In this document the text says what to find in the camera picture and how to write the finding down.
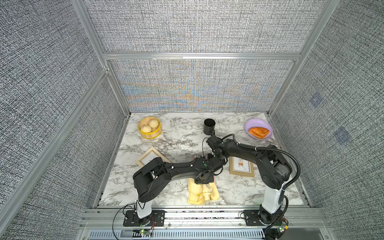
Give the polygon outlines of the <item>yellow microfibre cloth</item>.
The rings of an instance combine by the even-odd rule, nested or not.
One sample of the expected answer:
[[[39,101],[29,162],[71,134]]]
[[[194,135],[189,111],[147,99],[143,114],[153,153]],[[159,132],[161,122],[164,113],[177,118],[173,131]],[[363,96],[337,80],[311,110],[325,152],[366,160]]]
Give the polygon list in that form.
[[[216,183],[198,185],[194,179],[190,178],[188,179],[188,187],[188,204],[204,205],[206,202],[216,202],[220,199]]]

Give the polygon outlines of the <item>wooden picture frame deer print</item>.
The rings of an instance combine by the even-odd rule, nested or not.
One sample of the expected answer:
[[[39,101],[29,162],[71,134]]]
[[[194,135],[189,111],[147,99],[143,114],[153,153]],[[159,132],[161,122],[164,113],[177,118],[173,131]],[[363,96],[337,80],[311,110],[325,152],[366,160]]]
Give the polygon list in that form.
[[[254,164],[237,157],[230,157],[230,174],[253,178]]]

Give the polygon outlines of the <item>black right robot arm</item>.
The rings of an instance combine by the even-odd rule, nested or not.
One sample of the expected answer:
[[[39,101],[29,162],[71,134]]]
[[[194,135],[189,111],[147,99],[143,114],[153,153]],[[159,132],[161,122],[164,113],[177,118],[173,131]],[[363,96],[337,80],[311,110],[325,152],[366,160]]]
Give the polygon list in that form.
[[[283,216],[281,210],[284,193],[301,174],[299,162],[291,154],[279,150],[274,145],[253,147],[241,144],[236,138],[207,138],[213,156],[205,161],[210,177],[219,175],[230,157],[239,158],[257,166],[265,184],[263,202],[260,205],[259,221],[265,226],[272,226]]]

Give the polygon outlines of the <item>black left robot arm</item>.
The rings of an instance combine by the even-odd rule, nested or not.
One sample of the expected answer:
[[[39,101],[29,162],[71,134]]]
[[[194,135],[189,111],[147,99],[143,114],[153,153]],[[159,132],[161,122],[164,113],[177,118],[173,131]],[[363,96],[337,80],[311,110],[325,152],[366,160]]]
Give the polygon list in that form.
[[[137,192],[136,211],[138,218],[145,219],[152,214],[152,200],[171,181],[193,179],[198,185],[214,182],[217,171],[222,171],[227,157],[210,155],[194,158],[186,163],[164,162],[157,157],[133,175],[134,187]]]

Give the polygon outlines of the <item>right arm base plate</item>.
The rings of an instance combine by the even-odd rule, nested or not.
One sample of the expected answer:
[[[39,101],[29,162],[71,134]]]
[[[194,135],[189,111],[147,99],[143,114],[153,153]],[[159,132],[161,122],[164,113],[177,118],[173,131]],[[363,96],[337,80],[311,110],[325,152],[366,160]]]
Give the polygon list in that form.
[[[261,226],[267,228],[268,226],[282,226],[283,228],[289,224],[288,220],[282,215],[283,211],[279,210],[276,214],[270,215],[268,212],[260,214],[259,210],[244,210],[241,213],[241,218],[246,221],[249,226]]]

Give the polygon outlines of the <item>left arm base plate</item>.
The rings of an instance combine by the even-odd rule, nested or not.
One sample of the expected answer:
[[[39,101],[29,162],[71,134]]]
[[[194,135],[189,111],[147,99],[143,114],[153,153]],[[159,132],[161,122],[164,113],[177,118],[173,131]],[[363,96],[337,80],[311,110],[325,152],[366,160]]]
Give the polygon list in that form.
[[[123,226],[124,227],[163,227],[165,220],[165,211],[152,211],[152,213],[140,219],[137,212],[126,211]]]

